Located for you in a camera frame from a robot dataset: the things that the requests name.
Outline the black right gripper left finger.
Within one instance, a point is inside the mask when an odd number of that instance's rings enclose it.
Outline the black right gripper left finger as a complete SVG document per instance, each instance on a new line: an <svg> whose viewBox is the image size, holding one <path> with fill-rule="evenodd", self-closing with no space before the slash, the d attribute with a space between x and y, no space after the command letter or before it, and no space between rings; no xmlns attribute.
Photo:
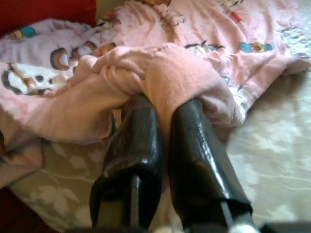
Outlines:
<svg viewBox="0 0 311 233"><path fill-rule="evenodd" d="M92 228L148 229L162 189L162 145L158 115L145 96L131 98L121 111L101 175L90 192Z"/></svg>

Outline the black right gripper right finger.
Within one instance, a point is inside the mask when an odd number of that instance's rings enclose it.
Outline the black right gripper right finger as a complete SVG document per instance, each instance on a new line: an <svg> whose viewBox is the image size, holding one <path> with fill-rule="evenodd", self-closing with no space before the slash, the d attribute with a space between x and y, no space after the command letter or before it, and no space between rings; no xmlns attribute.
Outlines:
<svg viewBox="0 0 311 233"><path fill-rule="evenodd" d="M168 172L173 207L184 228L252 223L250 201L198 99L173 114Z"/></svg>

